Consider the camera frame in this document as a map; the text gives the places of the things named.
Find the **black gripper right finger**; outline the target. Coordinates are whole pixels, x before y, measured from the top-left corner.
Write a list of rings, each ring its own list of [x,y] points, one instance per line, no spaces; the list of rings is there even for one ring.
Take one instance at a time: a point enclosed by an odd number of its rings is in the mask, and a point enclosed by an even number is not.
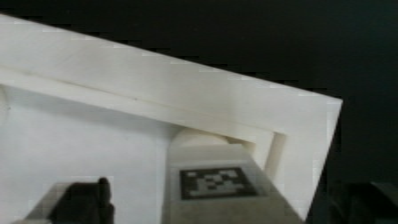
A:
[[[327,224],[398,224],[398,187],[391,183],[336,183]]]

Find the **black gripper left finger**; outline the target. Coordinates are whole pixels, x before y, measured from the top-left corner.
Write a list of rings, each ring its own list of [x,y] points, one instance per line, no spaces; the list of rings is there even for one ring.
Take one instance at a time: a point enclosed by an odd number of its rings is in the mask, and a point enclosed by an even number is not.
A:
[[[108,179],[96,182],[57,183],[28,213],[30,220],[50,224],[114,224]]]

